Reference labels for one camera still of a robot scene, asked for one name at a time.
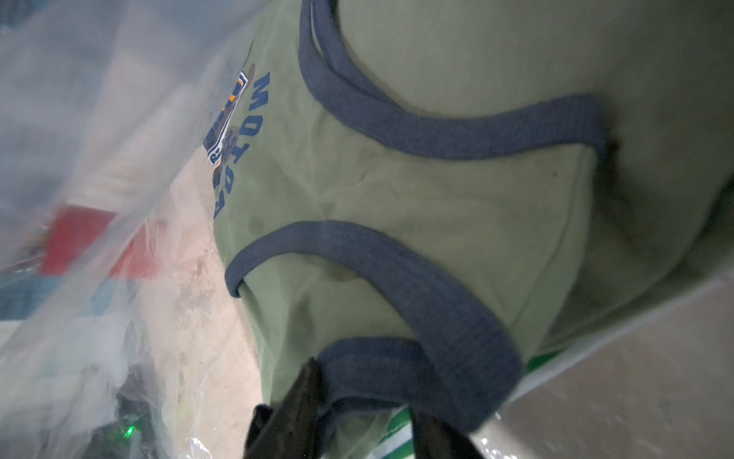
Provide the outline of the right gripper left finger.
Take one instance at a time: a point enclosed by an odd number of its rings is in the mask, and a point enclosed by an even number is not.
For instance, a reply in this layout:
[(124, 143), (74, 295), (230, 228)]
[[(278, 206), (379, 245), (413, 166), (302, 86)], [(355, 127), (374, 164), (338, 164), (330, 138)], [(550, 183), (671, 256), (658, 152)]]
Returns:
[(246, 459), (317, 457), (317, 413), (322, 375), (318, 362), (309, 359), (284, 400), (275, 407), (257, 405), (248, 428)]

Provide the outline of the clear vacuum bag blue zipper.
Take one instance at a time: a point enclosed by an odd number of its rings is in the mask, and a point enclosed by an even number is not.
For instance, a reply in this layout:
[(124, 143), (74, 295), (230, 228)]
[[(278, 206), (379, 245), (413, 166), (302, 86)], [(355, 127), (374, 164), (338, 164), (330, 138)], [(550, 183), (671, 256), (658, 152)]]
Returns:
[(733, 265), (729, 1), (5, 1), (1, 454), (175, 443), (199, 240), (246, 458), (476, 458)]

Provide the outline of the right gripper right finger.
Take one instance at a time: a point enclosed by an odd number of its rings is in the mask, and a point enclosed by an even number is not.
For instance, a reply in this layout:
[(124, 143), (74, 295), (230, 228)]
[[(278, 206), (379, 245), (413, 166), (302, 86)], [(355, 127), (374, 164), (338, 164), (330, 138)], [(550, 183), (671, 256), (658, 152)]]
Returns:
[(428, 414), (410, 409), (416, 459), (483, 459), (461, 432)]

